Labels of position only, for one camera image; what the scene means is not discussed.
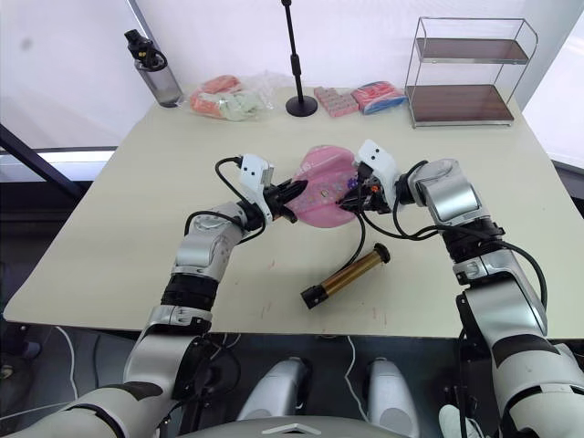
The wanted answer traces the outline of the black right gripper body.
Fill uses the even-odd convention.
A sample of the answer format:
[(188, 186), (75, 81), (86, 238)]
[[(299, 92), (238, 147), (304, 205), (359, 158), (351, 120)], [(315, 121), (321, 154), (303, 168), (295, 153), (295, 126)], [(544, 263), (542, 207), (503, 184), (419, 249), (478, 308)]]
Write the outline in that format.
[(377, 214), (389, 214), (391, 208), (385, 198), (383, 188), (379, 179), (373, 175), (368, 177), (359, 177), (358, 175), (350, 177), (365, 182), (365, 193), (348, 193), (342, 198), (357, 196), (360, 199), (360, 210), (362, 212), (375, 212)]

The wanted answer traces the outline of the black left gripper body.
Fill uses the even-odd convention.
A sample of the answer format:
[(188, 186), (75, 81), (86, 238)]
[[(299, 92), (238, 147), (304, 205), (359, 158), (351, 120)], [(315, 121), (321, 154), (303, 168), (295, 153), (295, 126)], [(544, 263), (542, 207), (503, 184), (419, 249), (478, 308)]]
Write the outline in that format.
[(284, 218), (282, 216), (282, 209), (288, 208), (287, 204), (292, 200), (292, 195), (279, 194), (278, 185), (271, 184), (268, 188), (264, 189), (264, 199), (272, 214), (273, 220)]

